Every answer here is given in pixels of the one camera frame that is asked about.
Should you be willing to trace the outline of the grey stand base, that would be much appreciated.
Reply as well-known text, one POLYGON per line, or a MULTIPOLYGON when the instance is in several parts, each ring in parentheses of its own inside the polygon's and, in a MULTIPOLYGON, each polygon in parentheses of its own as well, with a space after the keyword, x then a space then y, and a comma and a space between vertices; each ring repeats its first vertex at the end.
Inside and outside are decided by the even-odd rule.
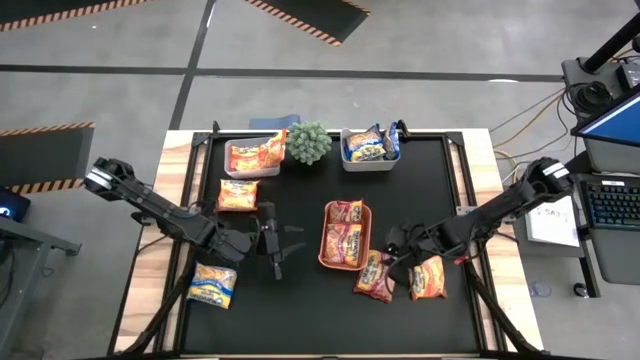
POLYGON ((576 113, 594 113, 640 84, 640 57, 609 61, 595 73, 582 70, 584 60, 562 62, 566 97, 576 113))

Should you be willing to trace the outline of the black stand pole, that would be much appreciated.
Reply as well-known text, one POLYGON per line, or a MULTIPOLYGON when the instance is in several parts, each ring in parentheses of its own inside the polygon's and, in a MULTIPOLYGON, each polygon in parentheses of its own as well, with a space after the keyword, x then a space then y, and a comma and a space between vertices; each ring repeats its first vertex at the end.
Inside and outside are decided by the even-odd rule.
POLYGON ((587 73, 595 73, 639 34, 640 12, 636 13, 593 55, 582 61, 580 67, 587 73))

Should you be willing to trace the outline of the grey computer desk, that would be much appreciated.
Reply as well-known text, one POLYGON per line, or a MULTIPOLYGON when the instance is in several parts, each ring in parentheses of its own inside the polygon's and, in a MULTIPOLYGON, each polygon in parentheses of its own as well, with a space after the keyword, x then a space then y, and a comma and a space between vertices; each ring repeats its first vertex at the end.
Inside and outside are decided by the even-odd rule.
MULTIPOLYGON (((591 169, 586 174, 640 178, 640 147, 585 141, 591 169)), ((640 285, 640 231, 591 228, 589 232, 603 279, 640 285)))

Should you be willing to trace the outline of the white plastic bin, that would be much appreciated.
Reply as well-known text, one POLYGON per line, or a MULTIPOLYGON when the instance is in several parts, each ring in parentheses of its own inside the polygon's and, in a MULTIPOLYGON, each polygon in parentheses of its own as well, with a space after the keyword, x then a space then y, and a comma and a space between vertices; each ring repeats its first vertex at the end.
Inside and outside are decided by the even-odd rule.
POLYGON ((340 132, 340 149, 343 169, 347 172, 386 172, 391 171, 396 163, 400 160, 375 160, 364 162, 352 162, 346 157, 345 140, 348 136, 359 134, 362 130, 351 131, 350 129, 343 128, 340 132))

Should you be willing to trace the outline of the computer monitor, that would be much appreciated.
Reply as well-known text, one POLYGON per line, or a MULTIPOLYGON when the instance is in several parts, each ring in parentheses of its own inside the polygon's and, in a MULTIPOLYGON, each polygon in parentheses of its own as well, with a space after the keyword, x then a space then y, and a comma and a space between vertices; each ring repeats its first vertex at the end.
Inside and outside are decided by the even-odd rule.
POLYGON ((640 85, 609 108, 576 125, 577 137, 640 147, 640 85))

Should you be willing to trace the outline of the grey side desk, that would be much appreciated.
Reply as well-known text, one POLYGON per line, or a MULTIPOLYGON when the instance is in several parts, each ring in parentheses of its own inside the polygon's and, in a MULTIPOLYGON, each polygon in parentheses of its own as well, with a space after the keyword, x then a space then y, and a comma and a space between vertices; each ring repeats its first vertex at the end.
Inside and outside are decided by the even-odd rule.
POLYGON ((0 360, 7 360, 49 253, 76 256, 81 244, 0 217, 0 360))

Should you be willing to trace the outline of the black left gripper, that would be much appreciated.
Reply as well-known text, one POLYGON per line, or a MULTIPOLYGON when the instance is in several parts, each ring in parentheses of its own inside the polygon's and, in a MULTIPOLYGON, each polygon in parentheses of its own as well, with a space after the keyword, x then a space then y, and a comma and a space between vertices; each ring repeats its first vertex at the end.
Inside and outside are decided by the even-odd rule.
MULTIPOLYGON (((304 228, 291 225, 283 225, 281 230, 286 233, 304 232, 304 228)), ((250 255, 266 257, 276 280, 283 278, 280 263, 305 246, 305 243, 296 243, 281 250, 279 236, 273 225, 259 225, 256 233, 218 227, 212 235, 212 250, 220 257, 231 262, 240 262, 250 255)))

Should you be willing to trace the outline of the black backlit keyboard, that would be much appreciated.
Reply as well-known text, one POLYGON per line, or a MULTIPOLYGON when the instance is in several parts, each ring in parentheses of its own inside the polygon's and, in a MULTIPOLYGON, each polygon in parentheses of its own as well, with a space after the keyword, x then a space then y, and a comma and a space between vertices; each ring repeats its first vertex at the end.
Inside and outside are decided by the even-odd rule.
POLYGON ((640 231, 640 178, 580 174, 578 193, 591 228, 640 231))

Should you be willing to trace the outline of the black table mat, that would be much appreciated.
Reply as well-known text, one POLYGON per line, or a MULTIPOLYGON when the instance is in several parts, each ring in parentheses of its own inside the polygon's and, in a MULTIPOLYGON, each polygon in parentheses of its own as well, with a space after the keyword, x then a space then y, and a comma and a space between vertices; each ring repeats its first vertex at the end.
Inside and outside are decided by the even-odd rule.
POLYGON ((318 261, 325 206, 363 200, 372 213, 371 245, 380 249, 387 232, 405 223, 433 224, 456 209, 453 173, 441 135, 413 138, 401 146, 391 171, 351 173, 333 148, 305 165, 287 158, 278 175, 260 181, 258 198, 275 204, 285 233, 282 246, 304 242, 282 265, 276 280, 267 258, 236 267, 229 309, 199 301, 185 307, 181 348, 187 354, 346 355, 472 353, 479 349, 477 324, 462 268, 445 266, 446 298, 412 300, 397 287, 390 303, 353 292, 357 273, 318 261))

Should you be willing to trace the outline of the green artificial potted plant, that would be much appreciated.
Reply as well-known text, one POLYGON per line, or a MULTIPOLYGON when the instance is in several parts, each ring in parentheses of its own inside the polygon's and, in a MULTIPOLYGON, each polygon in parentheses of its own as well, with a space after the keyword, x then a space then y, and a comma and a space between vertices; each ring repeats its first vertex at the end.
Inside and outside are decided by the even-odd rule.
POLYGON ((320 123, 295 123, 288 130, 286 149, 297 161, 312 165, 331 149, 331 143, 320 123))

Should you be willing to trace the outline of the orange plastic bin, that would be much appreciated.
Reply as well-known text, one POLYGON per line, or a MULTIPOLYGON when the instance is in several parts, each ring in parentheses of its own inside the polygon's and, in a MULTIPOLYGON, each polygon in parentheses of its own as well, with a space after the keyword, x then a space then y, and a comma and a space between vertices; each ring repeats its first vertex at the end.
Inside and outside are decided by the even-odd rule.
POLYGON ((368 253, 368 251, 370 249, 371 223, 372 223, 371 210, 364 204, 364 201, 363 201, 362 220, 361 220, 361 223, 359 224, 361 226, 362 232, 361 232, 361 240, 360 240, 360 256, 359 256, 358 265, 355 266, 355 267, 350 267, 350 266, 344 266, 344 265, 330 264, 330 263, 325 262, 322 259, 322 255, 323 255, 323 250, 324 250, 324 241, 325 241, 325 236, 326 236, 326 228, 327 228, 327 225, 330 224, 328 222, 328 211, 329 211, 329 206, 330 206, 330 204, 332 202, 334 202, 334 201, 329 202, 325 206, 325 216, 324 216, 324 223, 323 223, 323 234, 322 234, 320 250, 319 250, 319 254, 318 254, 318 261, 323 266, 325 266, 327 268, 332 268, 332 269, 337 269, 337 270, 345 270, 345 271, 359 271, 359 270, 363 269, 364 266, 366 265, 367 253, 368 253))

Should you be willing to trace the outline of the red Maruchan ramen pack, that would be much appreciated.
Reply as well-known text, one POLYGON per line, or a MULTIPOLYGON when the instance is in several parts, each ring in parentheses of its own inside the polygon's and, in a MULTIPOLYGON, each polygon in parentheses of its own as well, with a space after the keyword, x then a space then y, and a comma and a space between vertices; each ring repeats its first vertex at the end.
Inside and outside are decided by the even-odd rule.
POLYGON ((330 264, 357 266, 361 232, 359 224, 328 224, 322 259, 330 264))
POLYGON ((388 269, 392 258, 377 250, 370 250, 365 267, 360 271, 353 288, 354 293, 368 295, 384 303, 393 299, 395 282, 389 277, 388 269))
POLYGON ((363 201, 334 201, 329 206, 328 222, 330 224, 360 224, 362 220, 363 201))

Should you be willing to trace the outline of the clear plastic bin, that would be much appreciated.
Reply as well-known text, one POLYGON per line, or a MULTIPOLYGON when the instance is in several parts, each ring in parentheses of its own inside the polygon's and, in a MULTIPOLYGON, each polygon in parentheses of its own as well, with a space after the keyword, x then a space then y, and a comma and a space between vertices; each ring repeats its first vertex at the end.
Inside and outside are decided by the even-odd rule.
POLYGON ((270 177, 270 176, 278 175, 280 172, 281 163, 276 167, 272 167, 272 168, 262 167, 261 169, 252 170, 252 171, 232 171, 230 169, 230 147, 232 145, 235 145, 235 146, 263 145, 271 137, 254 137, 254 138, 244 138, 244 139, 237 139, 237 140, 228 140, 225 143, 225 147, 224 147, 224 165, 223 165, 224 171, 233 179, 261 178, 261 177, 270 177))

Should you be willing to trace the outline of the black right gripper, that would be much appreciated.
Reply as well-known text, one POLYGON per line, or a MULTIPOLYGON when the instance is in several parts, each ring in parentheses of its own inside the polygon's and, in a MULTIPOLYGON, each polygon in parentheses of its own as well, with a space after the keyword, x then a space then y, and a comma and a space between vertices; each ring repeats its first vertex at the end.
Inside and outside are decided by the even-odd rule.
POLYGON ((386 234, 383 246, 383 251, 393 256, 389 260, 386 277, 397 285, 410 287, 413 268, 405 260, 401 260, 401 257, 424 261, 431 256, 440 256, 452 260, 452 239, 451 227, 446 221, 430 227, 424 223, 393 226, 386 234))

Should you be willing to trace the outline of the black device with blue light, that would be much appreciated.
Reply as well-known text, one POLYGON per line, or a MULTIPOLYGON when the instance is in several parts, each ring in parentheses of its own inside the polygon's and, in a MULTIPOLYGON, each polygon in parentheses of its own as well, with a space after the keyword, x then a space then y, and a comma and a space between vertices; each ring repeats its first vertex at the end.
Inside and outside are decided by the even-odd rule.
POLYGON ((0 189, 0 217, 16 222, 22 222, 26 216, 31 201, 7 189, 0 189))

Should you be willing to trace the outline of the white paper sheet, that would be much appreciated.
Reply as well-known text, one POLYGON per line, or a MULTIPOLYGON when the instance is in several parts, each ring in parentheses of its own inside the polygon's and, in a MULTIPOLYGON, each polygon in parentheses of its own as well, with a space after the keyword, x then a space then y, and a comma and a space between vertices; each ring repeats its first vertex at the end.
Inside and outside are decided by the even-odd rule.
POLYGON ((570 195, 556 202, 544 202, 525 215, 530 241, 579 247, 573 199, 570 195))

